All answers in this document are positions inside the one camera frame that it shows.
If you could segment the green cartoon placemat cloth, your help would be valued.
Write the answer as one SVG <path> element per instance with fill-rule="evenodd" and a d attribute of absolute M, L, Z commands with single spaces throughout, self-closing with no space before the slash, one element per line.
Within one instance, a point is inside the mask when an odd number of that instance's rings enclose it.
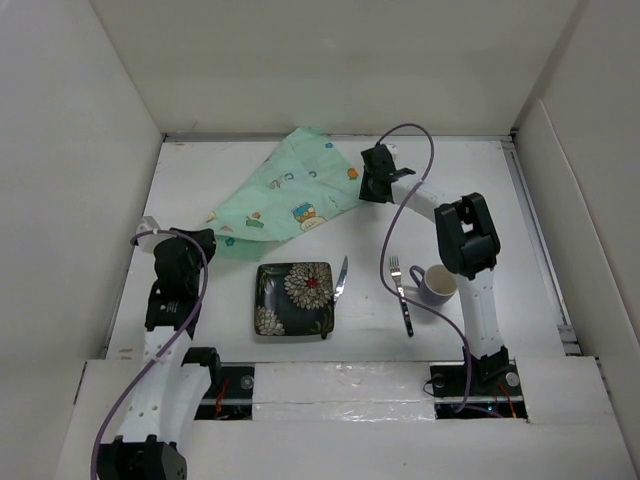
<path fill-rule="evenodd" d="M 358 206 L 360 172 L 320 130 L 301 127 L 206 220 L 221 258 L 258 261 Z"/>

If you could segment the silver fork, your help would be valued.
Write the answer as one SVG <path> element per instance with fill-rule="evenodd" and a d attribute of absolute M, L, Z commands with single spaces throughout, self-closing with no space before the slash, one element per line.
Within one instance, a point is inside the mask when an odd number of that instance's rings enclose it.
<path fill-rule="evenodd" d="M 394 282 L 394 285 L 395 285 L 395 290 L 398 296 L 398 301 L 401 308 L 402 318 L 403 318 L 407 335 L 409 337 L 413 337 L 414 330 L 411 322 L 408 303 L 406 301 L 404 286 L 402 283 L 402 273 L 400 269 L 399 258 L 396 255 L 391 255 L 389 257 L 389 271 L 391 274 L 392 281 Z"/>

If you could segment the black floral square plate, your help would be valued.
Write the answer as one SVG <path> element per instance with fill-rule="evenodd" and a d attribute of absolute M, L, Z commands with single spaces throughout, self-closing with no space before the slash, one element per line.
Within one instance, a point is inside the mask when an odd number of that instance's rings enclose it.
<path fill-rule="evenodd" d="M 255 334 L 325 339 L 334 330 L 333 295 L 327 262 L 261 264 L 256 271 Z"/>

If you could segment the silver table knife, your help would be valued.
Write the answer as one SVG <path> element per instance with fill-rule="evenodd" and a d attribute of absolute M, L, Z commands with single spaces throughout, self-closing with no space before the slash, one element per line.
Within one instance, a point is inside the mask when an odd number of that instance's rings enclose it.
<path fill-rule="evenodd" d="M 342 266 L 338 275 L 338 280 L 334 288 L 333 303 L 336 304 L 342 293 L 344 292 L 346 277 L 348 273 L 348 257 L 345 256 L 342 262 Z"/>

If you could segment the purple mug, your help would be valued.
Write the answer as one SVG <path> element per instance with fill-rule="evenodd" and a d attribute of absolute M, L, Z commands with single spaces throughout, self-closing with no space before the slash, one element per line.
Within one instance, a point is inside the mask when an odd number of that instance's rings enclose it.
<path fill-rule="evenodd" d="M 412 265 L 409 274 L 418 288 L 420 299 L 427 306 L 444 305 L 457 292 L 456 280 L 444 265 L 433 265 L 428 269 Z"/>

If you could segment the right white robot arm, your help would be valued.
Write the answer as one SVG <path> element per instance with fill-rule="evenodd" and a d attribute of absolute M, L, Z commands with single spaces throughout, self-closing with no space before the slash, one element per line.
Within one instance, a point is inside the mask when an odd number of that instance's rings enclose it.
<path fill-rule="evenodd" d="M 479 193 L 459 195 L 420 180 L 395 166 L 392 145 L 361 152 L 364 161 L 360 198 L 407 207 L 435 224 L 441 263 L 453 275 L 461 302 L 465 362 L 462 381 L 475 395 L 486 395 L 510 366 L 499 331 L 493 292 L 494 269 L 501 249 L 489 208 Z"/>

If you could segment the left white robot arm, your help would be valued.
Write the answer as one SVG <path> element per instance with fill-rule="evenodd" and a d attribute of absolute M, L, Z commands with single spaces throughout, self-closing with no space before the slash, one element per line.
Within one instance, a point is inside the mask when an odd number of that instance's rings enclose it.
<path fill-rule="evenodd" d="M 103 420 L 91 453 L 93 479 L 184 479 L 189 429 L 204 396 L 222 387 L 213 347 L 193 344 L 216 251 L 213 230 L 140 231 L 153 248 L 155 280 L 144 322 L 142 367 Z"/>

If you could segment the aluminium table edge rail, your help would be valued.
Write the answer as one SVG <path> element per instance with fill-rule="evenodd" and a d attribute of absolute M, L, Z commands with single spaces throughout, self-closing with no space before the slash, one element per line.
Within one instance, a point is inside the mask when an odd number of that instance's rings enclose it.
<path fill-rule="evenodd" d="M 164 135 L 164 143 L 190 142 L 279 142 L 287 133 L 213 133 L 213 132 L 172 132 Z M 375 141 L 379 135 L 324 133 L 331 140 L 369 140 Z M 511 135 L 433 135 L 434 140 L 440 141 L 501 141 L 512 142 Z"/>

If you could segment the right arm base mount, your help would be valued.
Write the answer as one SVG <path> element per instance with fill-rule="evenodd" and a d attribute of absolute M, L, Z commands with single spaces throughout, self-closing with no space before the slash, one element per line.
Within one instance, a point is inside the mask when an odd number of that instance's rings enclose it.
<path fill-rule="evenodd" d="M 423 392 L 433 399 L 437 420 L 528 418 L 520 376 L 514 362 L 496 377 L 482 383 L 473 375 L 467 401 L 464 400 L 467 368 L 463 362 L 435 362 L 429 365 L 430 377 Z"/>

